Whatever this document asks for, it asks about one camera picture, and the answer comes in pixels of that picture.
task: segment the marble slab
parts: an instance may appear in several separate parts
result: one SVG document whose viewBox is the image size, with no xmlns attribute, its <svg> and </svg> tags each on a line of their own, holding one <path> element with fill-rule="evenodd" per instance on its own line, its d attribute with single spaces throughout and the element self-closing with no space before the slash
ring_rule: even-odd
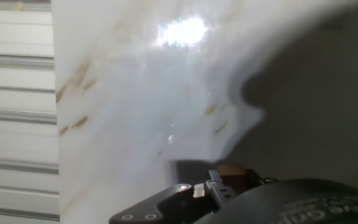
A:
<svg viewBox="0 0 358 224">
<path fill-rule="evenodd" d="M 285 44 L 356 3 L 52 1 L 61 223 L 107 223 L 177 182 L 172 164 L 190 159 L 227 157 L 264 176 L 358 185 L 358 170 L 338 170 L 349 171 L 356 147 L 327 172 L 332 162 L 316 155 L 329 149 L 300 154 L 292 139 L 266 150 L 269 139 L 261 138 L 232 154 L 270 117 L 245 102 L 244 83 Z"/>
</svg>

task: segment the brown vein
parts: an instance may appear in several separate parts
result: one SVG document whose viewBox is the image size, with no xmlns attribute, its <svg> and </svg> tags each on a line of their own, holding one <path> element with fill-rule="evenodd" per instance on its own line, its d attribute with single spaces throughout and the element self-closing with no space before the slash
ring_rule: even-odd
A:
<svg viewBox="0 0 358 224">
<path fill-rule="evenodd" d="M 224 125 L 222 125 L 216 132 L 215 134 L 217 134 L 218 132 L 222 131 L 222 129 L 227 125 L 227 121 L 224 123 Z"/>
<path fill-rule="evenodd" d="M 59 101 L 61 100 L 61 98 L 62 98 L 62 96 L 63 96 L 63 93 L 64 93 L 65 90 L 66 90 L 66 88 L 67 88 L 67 85 L 64 85 L 64 86 L 62 87 L 62 89 L 60 89 L 60 91 L 56 93 L 56 103 L 59 103 Z"/>
<path fill-rule="evenodd" d="M 84 91 L 86 91 L 87 89 L 91 88 L 91 86 L 93 86 L 93 84 L 95 84 L 97 81 L 97 79 L 94 79 L 93 81 L 88 82 L 85 86 L 84 86 Z"/>
<path fill-rule="evenodd" d="M 212 104 L 211 106 L 209 106 L 209 108 L 205 111 L 206 115 L 210 115 L 213 111 L 215 111 L 216 109 L 216 105 Z"/>
<path fill-rule="evenodd" d="M 61 136 L 62 134 L 64 134 L 66 131 L 68 131 L 68 126 L 65 126 L 65 128 L 63 128 L 63 129 L 59 132 L 59 136 Z"/>
<path fill-rule="evenodd" d="M 83 119 L 81 119 L 81 120 L 79 120 L 77 123 L 75 123 L 71 128 L 79 128 L 79 127 L 81 127 L 87 120 L 88 120 L 88 117 L 85 116 Z"/>
<path fill-rule="evenodd" d="M 227 104 L 223 105 L 223 106 L 221 107 L 221 110 L 223 110 L 226 106 L 227 106 Z"/>
</svg>

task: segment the bolt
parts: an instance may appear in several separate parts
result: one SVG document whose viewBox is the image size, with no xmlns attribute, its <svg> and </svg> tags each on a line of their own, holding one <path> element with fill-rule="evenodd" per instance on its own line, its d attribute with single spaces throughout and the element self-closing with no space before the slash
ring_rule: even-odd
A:
<svg viewBox="0 0 358 224">
<path fill-rule="evenodd" d="M 156 217 L 157 217 L 156 214 L 148 214 L 144 218 L 147 220 L 152 220 L 152 219 L 155 219 Z"/>
<path fill-rule="evenodd" d="M 133 218 L 134 218 L 134 216 L 131 215 L 131 214 L 123 215 L 123 216 L 121 217 L 122 220 L 131 220 L 131 219 L 133 219 Z"/>
</svg>

